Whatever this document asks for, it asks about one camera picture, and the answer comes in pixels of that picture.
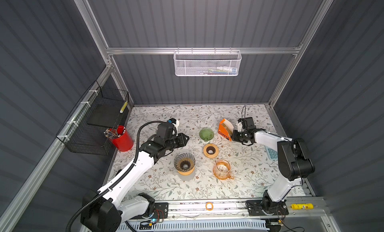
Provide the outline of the grey glass dripper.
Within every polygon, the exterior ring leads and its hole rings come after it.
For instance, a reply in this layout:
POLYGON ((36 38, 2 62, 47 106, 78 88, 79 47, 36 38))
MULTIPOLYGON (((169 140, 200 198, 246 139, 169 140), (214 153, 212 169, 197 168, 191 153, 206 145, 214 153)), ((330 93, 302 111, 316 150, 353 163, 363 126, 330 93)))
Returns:
POLYGON ((195 168, 196 159, 189 152, 179 153, 174 159, 174 166, 180 173, 187 173, 195 168))

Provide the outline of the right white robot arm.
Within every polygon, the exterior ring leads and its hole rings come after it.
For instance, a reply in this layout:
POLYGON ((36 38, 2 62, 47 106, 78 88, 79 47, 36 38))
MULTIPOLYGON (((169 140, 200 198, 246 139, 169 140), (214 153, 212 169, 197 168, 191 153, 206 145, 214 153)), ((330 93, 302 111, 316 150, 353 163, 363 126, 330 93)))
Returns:
POLYGON ((245 146, 261 144, 278 153, 279 174, 263 195, 266 205, 282 202, 292 188, 301 186, 303 179, 315 172, 308 156, 308 146, 302 138, 292 139, 253 129, 243 132, 233 130, 232 140, 245 146))

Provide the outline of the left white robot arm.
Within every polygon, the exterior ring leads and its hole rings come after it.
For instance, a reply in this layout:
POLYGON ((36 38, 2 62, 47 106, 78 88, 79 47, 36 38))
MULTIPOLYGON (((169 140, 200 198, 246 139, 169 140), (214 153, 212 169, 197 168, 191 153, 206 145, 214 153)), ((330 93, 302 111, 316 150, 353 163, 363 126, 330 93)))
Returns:
POLYGON ((153 213, 155 200, 145 193, 128 201, 123 199, 145 172, 173 150, 185 147, 190 139, 178 133, 179 120, 156 123, 156 135, 137 145, 133 160, 107 184, 83 197, 83 205, 74 218, 80 218, 81 224, 92 232, 115 232, 121 223, 153 213))

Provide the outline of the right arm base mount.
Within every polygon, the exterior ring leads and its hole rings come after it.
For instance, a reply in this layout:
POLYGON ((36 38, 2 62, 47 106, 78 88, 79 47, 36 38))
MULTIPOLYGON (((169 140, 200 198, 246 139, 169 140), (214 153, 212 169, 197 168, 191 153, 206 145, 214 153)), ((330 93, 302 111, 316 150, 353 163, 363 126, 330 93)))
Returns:
POLYGON ((285 202, 247 200, 246 209, 250 216, 287 216, 289 214, 285 202))

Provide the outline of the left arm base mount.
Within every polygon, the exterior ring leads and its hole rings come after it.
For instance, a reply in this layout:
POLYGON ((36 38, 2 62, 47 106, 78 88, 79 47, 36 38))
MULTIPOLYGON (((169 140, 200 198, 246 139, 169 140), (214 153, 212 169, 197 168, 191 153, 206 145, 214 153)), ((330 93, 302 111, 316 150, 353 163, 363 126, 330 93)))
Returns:
POLYGON ((167 219, 169 212, 169 203, 165 202, 155 202, 152 207, 148 209, 148 211, 139 215, 137 219, 167 219))

